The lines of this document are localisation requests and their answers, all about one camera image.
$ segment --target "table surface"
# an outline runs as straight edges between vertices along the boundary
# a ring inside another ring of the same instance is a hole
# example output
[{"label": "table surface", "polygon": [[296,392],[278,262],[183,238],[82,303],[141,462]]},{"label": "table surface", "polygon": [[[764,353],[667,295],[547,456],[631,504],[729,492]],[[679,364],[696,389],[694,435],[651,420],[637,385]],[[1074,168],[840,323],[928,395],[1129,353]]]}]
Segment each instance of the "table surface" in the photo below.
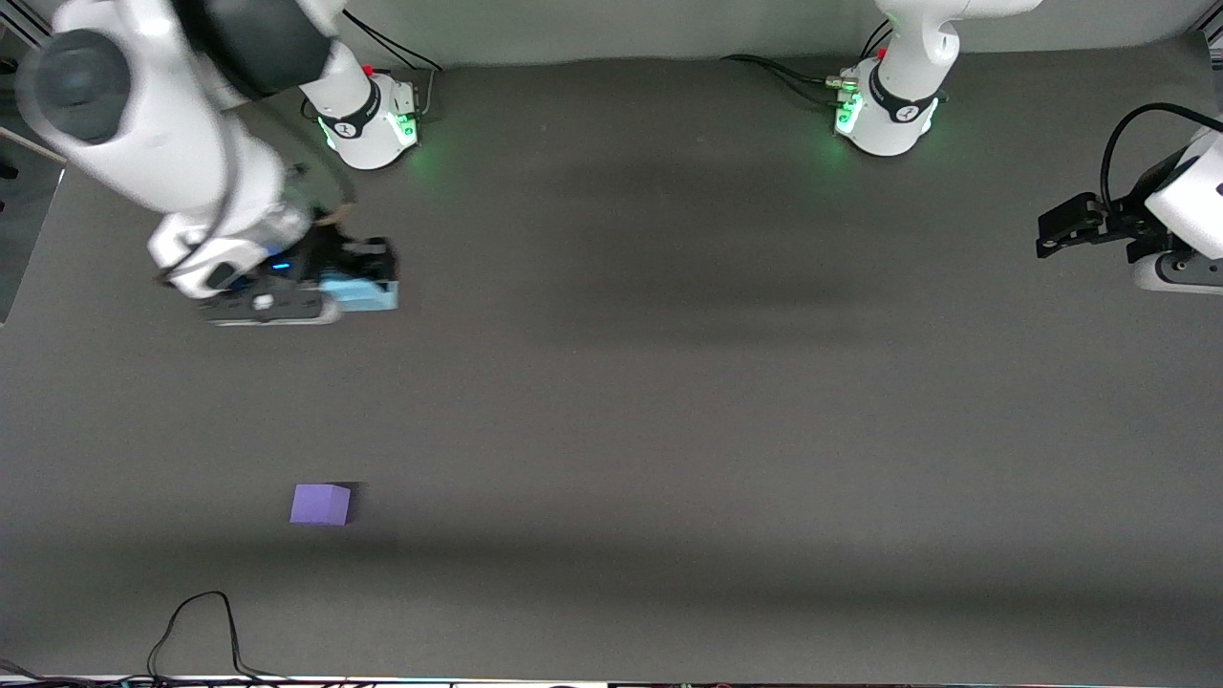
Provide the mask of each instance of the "table surface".
[{"label": "table surface", "polygon": [[[1210,79],[967,55],[874,159],[748,65],[456,70],[357,175],[402,307],[316,328],[207,325],[70,170],[0,335],[0,648],[135,671],[220,588],[290,673],[1217,686],[1221,301],[1032,246]],[[290,527],[327,481],[356,523]],[[179,633],[226,670],[219,609]]]}]

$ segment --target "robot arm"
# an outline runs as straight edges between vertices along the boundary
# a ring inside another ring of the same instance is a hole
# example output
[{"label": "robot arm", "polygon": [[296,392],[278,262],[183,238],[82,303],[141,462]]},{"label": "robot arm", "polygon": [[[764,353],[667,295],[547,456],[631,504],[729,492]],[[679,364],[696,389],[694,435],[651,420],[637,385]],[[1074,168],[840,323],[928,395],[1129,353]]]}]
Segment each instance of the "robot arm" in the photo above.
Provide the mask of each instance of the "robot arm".
[{"label": "robot arm", "polygon": [[876,0],[893,26],[884,57],[841,70],[860,84],[845,92],[837,132],[873,155],[899,155],[929,130],[936,93],[960,55],[953,21],[1007,17],[1042,0]]},{"label": "robot arm", "polygon": [[[1203,128],[1188,145],[1144,172],[1118,199],[1106,198],[1117,139],[1135,116],[1166,110]],[[1101,194],[1080,193],[1040,218],[1036,254],[1047,258],[1079,243],[1130,240],[1135,284],[1151,291],[1223,293],[1223,122],[1169,103],[1130,112],[1104,154]]]},{"label": "robot arm", "polygon": [[[35,131],[92,176],[165,215],[149,252],[163,279],[218,323],[333,320],[344,299],[327,285],[338,277],[363,279],[394,302],[385,242],[350,249],[335,226],[320,227],[322,213],[275,150],[223,112],[201,76],[207,66],[251,99],[302,84],[345,131],[346,120],[372,114],[334,147],[352,166],[393,161],[415,143],[397,120],[404,87],[385,77],[393,97],[383,98],[384,86],[316,26],[334,32],[328,22],[342,2],[297,1],[72,0],[20,75],[20,104]],[[259,18],[252,13],[269,11],[276,16],[262,18],[278,22],[252,23]],[[406,106],[411,115],[410,97]]]}]

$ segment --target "gray wall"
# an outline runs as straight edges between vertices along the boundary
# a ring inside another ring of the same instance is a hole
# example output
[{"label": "gray wall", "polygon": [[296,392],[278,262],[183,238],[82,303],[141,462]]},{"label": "gray wall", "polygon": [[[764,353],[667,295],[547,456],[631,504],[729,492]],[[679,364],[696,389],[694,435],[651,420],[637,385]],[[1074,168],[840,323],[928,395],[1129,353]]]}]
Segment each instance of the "gray wall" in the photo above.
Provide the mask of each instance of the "gray wall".
[{"label": "gray wall", "polygon": [[[48,13],[60,0],[33,0]],[[967,50],[1113,48],[1175,35],[1211,0],[1046,0],[1030,15],[964,22]],[[870,0],[352,0],[350,9],[445,65],[591,57],[845,54],[879,22]],[[345,23],[378,66],[394,61]]]}]

